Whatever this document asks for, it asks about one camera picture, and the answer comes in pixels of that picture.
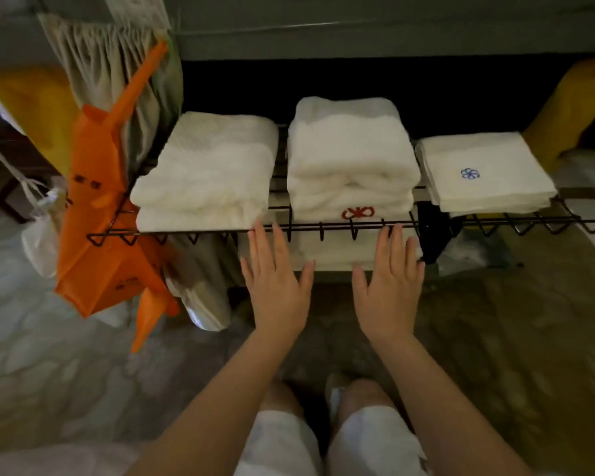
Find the white shorts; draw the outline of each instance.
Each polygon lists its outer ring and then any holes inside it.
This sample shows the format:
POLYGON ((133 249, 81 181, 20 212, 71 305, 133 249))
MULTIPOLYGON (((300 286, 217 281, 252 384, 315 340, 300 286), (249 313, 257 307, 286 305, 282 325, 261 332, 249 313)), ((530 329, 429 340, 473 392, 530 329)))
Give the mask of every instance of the white shorts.
POLYGON ((417 437, 393 408, 363 408, 342 424, 324 464, 311 429, 280 411, 256 416, 236 476, 425 476, 417 437))

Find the blue embroidered emblem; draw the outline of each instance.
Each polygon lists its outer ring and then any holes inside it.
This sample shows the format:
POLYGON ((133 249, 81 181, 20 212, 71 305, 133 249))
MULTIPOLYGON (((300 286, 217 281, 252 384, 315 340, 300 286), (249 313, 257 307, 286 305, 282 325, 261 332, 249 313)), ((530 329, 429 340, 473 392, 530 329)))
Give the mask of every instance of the blue embroidered emblem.
POLYGON ((463 169, 460 171, 460 176, 467 180, 474 180, 480 177, 480 173, 476 169, 463 169))

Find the forearm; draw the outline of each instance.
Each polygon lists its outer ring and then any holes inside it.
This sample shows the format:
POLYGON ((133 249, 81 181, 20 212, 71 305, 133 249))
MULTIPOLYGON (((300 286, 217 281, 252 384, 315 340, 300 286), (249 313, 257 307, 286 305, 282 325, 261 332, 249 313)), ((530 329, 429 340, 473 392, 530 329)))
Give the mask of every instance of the forearm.
POLYGON ((532 474, 416 338, 373 345, 437 476, 532 474))
POLYGON ((129 476, 231 475, 268 385, 291 349, 254 331, 129 476))

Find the red embroidered logo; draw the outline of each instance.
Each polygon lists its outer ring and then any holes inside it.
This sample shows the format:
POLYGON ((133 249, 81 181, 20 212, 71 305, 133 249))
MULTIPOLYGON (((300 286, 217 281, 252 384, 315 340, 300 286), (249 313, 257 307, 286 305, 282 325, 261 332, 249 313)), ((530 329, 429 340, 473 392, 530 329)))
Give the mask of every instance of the red embroidered logo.
POLYGON ((349 207, 341 212, 341 218, 345 220, 372 217, 373 215, 375 215, 374 207, 355 207, 354 209, 349 207))

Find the yellow cloth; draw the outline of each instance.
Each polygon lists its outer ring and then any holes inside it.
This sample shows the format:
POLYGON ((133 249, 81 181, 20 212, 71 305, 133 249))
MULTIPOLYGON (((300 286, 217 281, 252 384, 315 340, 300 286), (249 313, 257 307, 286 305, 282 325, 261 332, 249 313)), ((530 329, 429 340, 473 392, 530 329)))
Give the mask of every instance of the yellow cloth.
POLYGON ((68 176, 72 127, 79 107, 64 69, 0 71, 0 103, 44 158, 68 176))
POLYGON ((522 136, 547 172, 595 119, 595 58, 575 63, 522 136))

